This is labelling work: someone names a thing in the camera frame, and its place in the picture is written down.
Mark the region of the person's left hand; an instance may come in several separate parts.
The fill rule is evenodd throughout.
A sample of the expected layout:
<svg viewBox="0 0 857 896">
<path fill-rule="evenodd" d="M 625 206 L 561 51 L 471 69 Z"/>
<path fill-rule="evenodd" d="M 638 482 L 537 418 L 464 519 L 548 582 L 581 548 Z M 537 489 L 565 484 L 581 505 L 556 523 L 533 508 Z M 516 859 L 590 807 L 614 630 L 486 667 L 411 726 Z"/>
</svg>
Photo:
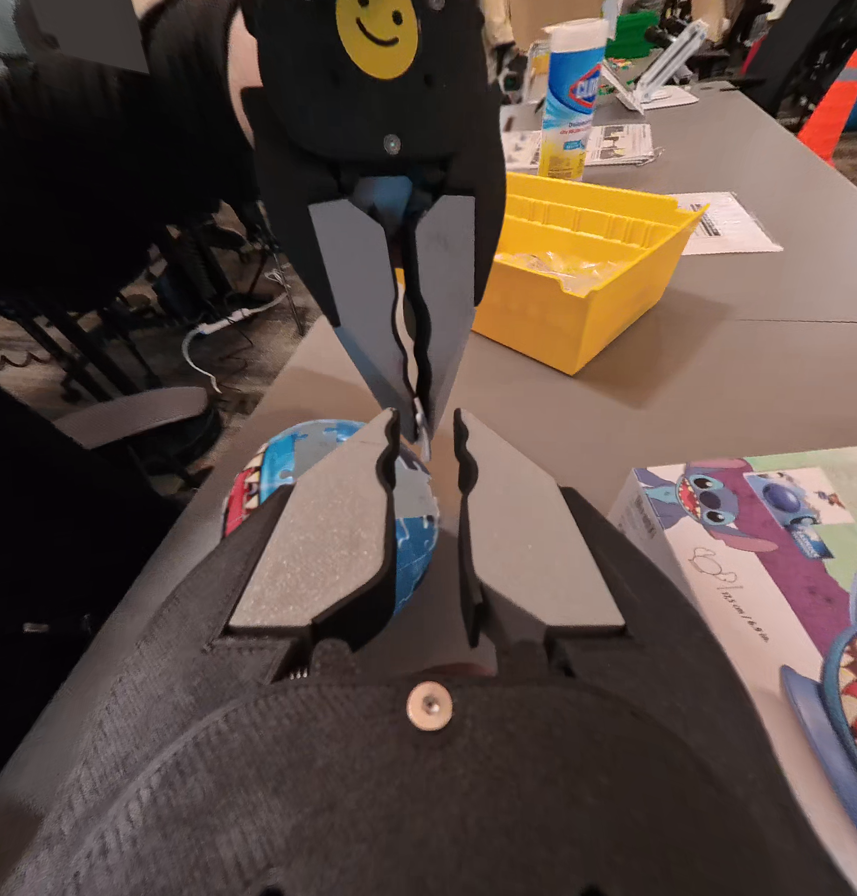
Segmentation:
<svg viewBox="0 0 857 896">
<path fill-rule="evenodd" d="M 244 137 L 255 145 L 252 126 L 243 103 L 243 92 L 263 87 L 259 70 L 257 41 L 245 25 L 241 14 L 232 22 L 228 41 L 227 79 L 232 108 Z"/>
</svg>

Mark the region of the printed cardboard puzzle box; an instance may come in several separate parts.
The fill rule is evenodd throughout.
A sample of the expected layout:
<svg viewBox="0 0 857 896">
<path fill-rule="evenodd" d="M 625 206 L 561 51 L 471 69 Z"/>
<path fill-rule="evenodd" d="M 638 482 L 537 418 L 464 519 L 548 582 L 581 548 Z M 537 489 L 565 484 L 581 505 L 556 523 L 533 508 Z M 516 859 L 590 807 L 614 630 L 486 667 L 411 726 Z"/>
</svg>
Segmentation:
<svg viewBox="0 0 857 896">
<path fill-rule="evenodd" d="M 857 890 L 857 446 L 635 468 L 610 520 L 707 621 Z"/>
</svg>

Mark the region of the clear plastic bag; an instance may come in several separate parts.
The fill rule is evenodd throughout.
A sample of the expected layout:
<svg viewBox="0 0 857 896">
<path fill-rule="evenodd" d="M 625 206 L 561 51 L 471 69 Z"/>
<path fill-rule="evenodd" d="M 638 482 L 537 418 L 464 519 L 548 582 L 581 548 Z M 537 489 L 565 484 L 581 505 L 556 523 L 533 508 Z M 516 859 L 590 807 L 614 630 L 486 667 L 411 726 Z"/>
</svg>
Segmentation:
<svg viewBox="0 0 857 896">
<path fill-rule="evenodd" d="M 594 262 L 555 252 L 497 252 L 495 262 L 534 274 L 554 276 L 565 291 L 575 295 L 601 287 L 628 267 L 624 261 Z"/>
</svg>

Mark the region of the green plastic object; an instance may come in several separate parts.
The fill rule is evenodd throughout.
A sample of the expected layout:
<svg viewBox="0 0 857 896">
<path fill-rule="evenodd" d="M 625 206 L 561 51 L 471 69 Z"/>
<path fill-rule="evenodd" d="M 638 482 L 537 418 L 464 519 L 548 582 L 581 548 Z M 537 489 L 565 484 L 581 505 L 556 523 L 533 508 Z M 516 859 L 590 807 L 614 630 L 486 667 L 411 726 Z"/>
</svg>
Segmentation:
<svg viewBox="0 0 857 896">
<path fill-rule="evenodd" d="M 654 44 L 646 38 L 649 28 L 658 28 L 660 12 L 641 10 L 618 16 L 616 37 L 607 42 L 605 57 L 615 60 L 637 60 L 647 57 Z"/>
</svg>

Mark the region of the cleaning wipes canister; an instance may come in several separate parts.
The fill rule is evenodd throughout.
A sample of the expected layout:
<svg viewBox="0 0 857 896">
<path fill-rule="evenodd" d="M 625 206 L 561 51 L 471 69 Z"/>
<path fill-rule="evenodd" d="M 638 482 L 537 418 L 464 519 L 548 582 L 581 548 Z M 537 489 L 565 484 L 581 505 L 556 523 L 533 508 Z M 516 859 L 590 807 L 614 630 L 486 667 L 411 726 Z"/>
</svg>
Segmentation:
<svg viewBox="0 0 857 896">
<path fill-rule="evenodd" d="M 579 180 L 586 162 L 609 26 L 602 17 L 548 27 L 538 174 Z"/>
</svg>

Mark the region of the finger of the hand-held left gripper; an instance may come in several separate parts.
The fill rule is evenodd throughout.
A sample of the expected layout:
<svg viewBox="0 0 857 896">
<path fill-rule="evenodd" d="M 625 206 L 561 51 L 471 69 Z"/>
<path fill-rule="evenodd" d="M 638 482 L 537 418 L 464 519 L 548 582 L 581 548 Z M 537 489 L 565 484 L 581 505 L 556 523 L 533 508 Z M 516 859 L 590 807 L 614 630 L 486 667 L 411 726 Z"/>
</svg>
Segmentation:
<svg viewBox="0 0 857 896">
<path fill-rule="evenodd" d="M 475 199 L 441 196 L 404 230 L 415 396 L 431 437 L 444 415 L 475 317 Z"/>
<path fill-rule="evenodd" d="M 378 405 L 395 409 L 401 435 L 417 442 L 420 429 L 396 329 L 398 290 L 386 230 L 349 199 L 313 203 L 309 213 L 338 318 L 335 334 Z"/>
</svg>

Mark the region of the orange reflective cone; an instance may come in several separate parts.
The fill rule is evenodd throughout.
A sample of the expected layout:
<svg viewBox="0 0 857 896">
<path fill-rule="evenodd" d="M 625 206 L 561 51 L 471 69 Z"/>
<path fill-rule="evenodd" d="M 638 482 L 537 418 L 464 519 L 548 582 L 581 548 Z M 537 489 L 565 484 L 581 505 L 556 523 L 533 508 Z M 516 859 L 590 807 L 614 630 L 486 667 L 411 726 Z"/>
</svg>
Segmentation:
<svg viewBox="0 0 857 896">
<path fill-rule="evenodd" d="M 856 101 L 857 50 L 798 134 L 800 142 L 830 167 L 835 165 L 834 152 Z"/>
</svg>

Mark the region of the white folding stand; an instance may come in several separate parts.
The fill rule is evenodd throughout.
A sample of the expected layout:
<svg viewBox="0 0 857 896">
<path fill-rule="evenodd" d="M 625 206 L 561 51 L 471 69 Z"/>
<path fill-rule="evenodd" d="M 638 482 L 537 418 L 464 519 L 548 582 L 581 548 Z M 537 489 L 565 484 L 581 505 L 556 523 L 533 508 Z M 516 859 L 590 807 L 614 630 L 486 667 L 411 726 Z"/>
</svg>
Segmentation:
<svg viewBox="0 0 857 896">
<path fill-rule="evenodd" d="M 660 51 L 640 75 L 632 90 L 622 83 L 607 60 L 601 63 L 602 82 L 613 87 L 615 95 L 626 109 L 644 115 L 669 79 L 684 68 L 685 63 L 703 47 L 707 34 L 707 24 L 702 20 L 686 25 L 680 35 L 669 39 L 666 49 Z"/>
</svg>

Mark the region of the yellow plastic bin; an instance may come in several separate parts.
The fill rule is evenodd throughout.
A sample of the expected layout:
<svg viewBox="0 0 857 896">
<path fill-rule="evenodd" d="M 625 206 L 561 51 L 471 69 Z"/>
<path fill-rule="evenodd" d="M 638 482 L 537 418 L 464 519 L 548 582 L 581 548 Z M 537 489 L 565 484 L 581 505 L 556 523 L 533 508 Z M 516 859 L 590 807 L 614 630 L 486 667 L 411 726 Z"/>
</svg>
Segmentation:
<svg viewBox="0 0 857 896">
<path fill-rule="evenodd" d="M 574 375 L 663 296 L 702 213 L 671 196 L 510 172 L 497 252 L 555 252 L 624 272 L 575 295 L 495 258 L 473 332 Z"/>
</svg>

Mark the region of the person's black clothed torso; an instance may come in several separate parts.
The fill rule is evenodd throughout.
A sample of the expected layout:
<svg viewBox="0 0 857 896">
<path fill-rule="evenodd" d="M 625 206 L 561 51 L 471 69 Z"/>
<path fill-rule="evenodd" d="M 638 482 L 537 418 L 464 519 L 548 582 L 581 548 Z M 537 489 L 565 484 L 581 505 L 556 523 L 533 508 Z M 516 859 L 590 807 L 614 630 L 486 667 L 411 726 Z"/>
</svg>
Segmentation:
<svg viewBox="0 0 857 896">
<path fill-rule="evenodd" d="M 0 387 L 0 772 L 180 513 Z"/>
</svg>

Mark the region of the person's left forearm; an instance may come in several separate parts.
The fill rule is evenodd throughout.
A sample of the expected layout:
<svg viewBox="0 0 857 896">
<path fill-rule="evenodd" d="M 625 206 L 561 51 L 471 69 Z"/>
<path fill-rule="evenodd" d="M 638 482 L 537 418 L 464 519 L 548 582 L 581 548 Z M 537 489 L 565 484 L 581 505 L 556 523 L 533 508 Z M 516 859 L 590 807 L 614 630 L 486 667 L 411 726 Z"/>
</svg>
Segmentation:
<svg viewBox="0 0 857 896">
<path fill-rule="evenodd" d="M 91 310 L 162 228 L 259 200 L 232 84 L 244 25 L 241 2 L 152 2 L 148 73 L 49 51 L 0 76 L 0 302 Z"/>
</svg>

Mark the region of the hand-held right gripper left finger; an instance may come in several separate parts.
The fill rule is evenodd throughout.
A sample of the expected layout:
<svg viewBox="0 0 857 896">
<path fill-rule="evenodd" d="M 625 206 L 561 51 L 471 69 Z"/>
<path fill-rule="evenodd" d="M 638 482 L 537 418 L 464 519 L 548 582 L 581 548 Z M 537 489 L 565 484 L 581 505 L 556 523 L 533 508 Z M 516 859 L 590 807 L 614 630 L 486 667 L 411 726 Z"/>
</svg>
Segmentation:
<svg viewBox="0 0 857 896">
<path fill-rule="evenodd" d="M 287 490 L 233 633 L 377 633 L 395 607 L 399 414 L 381 411 Z"/>
</svg>

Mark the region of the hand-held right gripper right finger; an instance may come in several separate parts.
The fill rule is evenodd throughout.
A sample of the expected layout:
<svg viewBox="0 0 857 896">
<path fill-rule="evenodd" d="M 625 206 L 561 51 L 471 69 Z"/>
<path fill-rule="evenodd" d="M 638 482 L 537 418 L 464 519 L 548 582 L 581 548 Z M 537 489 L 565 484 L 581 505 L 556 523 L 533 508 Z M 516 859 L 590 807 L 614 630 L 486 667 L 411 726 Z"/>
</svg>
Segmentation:
<svg viewBox="0 0 857 896">
<path fill-rule="evenodd" d="M 468 410 L 455 411 L 454 436 L 469 644 L 623 633 L 624 616 L 556 479 Z"/>
</svg>

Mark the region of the blue cartoon puzzle ball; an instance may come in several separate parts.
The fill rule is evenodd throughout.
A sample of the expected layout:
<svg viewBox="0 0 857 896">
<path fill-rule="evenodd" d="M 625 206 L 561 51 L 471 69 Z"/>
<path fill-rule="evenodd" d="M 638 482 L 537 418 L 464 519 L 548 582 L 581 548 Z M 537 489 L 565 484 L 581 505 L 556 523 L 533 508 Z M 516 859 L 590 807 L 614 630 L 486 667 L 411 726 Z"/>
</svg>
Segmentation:
<svg viewBox="0 0 857 896">
<path fill-rule="evenodd" d="M 354 420 L 308 420 L 264 442 L 233 480 L 222 508 L 221 537 L 237 530 L 278 488 L 292 486 L 364 426 Z M 440 510 L 427 467 L 404 443 L 394 476 L 394 611 L 399 614 L 428 571 L 440 531 Z"/>
</svg>

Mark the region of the printed instruction leaflets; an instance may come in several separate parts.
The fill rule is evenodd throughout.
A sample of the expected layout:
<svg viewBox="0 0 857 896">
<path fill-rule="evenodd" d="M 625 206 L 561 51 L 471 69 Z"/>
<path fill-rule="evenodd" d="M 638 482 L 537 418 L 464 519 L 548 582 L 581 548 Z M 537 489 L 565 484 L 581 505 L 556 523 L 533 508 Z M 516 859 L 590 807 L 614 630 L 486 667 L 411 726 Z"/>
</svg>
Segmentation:
<svg viewBox="0 0 857 896">
<path fill-rule="evenodd" d="M 509 170 L 539 167 L 541 132 L 514 130 L 501 135 Z M 639 166 L 656 158 L 650 125 L 594 126 L 591 129 L 585 164 L 588 167 Z"/>
</svg>

